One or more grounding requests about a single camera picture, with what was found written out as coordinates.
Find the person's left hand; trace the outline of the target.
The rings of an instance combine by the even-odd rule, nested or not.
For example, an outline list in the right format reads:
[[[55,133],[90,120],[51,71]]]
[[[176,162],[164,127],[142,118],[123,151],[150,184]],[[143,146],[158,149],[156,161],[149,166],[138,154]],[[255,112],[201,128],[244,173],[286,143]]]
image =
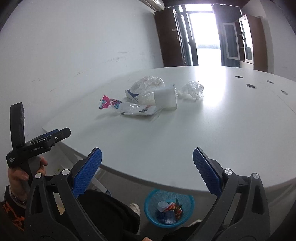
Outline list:
[[[8,179],[12,194],[20,201],[27,201],[28,195],[23,187],[23,182],[29,180],[29,175],[21,168],[8,168]]]

